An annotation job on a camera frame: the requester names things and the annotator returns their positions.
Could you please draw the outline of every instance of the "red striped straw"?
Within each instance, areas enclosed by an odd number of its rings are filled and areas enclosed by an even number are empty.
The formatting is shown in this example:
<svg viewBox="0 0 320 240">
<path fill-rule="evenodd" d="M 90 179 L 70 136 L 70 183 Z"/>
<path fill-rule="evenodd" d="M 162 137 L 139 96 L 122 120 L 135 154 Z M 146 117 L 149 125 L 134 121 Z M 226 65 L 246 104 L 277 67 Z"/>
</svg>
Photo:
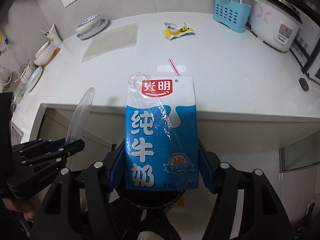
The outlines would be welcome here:
<svg viewBox="0 0 320 240">
<path fill-rule="evenodd" d="M 168 61 L 169 61 L 170 65 L 171 65 L 171 67 L 172 67 L 173 72 L 175 73 L 175 75 L 176 75 L 176 76 L 180 76 L 180 73 L 179 73 L 177 67 L 174 65 L 173 61 L 172 61 L 170 58 L 168 59 Z"/>
</svg>

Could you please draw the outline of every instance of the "black remote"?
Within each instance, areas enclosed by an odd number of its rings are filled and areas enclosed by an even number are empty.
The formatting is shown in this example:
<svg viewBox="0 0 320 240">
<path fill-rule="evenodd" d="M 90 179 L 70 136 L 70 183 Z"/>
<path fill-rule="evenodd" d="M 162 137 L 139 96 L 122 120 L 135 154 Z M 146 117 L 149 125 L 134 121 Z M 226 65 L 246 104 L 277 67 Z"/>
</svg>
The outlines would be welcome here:
<svg viewBox="0 0 320 240">
<path fill-rule="evenodd" d="M 304 78 L 300 78 L 299 83 L 303 91 L 307 92 L 309 90 L 308 83 Z"/>
</svg>

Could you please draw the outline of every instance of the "rice cooker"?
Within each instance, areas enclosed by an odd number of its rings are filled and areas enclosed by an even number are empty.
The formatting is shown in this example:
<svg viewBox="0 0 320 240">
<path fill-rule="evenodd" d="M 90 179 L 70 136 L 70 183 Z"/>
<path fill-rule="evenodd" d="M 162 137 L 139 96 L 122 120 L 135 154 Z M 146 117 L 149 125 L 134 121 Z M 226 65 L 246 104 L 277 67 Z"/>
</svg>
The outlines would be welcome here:
<svg viewBox="0 0 320 240">
<path fill-rule="evenodd" d="M 260 41 L 285 52 L 302 26 L 299 11 L 287 0 L 254 0 L 249 23 Z"/>
</svg>

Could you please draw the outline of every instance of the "brand logo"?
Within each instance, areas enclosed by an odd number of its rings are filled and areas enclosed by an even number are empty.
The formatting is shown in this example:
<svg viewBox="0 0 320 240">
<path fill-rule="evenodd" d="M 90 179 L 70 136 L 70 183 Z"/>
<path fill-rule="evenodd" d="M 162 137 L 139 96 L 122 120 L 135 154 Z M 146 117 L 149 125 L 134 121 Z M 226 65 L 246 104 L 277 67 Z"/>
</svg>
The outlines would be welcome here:
<svg viewBox="0 0 320 240">
<path fill-rule="evenodd" d="M 193 168 L 193 164 L 189 162 L 189 158 L 183 153 L 172 155 L 169 159 L 168 164 L 163 164 L 163 166 L 165 167 L 165 171 L 173 172 L 176 174 L 184 173 L 186 170 L 195 170 Z"/>
<path fill-rule="evenodd" d="M 55 174 L 57 172 L 57 169 L 52 171 L 51 173 L 45 175 L 43 178 L 40 179 L 40 182 L 44 181 L 45 179 L 51 177 L 53 174 Z"/>
<path fill-rule="evenodd" d="M 164 97 L 172 93 L 172 80 L 144 80 L 141 90 L 148 97 Z"/>
</svg>

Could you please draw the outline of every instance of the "red logo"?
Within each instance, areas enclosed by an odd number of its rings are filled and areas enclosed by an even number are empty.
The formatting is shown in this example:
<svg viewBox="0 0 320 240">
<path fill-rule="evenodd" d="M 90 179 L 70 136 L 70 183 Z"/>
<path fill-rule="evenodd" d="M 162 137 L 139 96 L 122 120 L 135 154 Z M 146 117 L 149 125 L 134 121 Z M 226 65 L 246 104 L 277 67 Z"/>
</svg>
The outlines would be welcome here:
<svg viewBox="0 0 320 240">
<path fill-rule="evenodd" d="M 172 93 L 172 80 L 144 80 L 141 92 L 148 97 L 164 97 Z"/>
</svg>

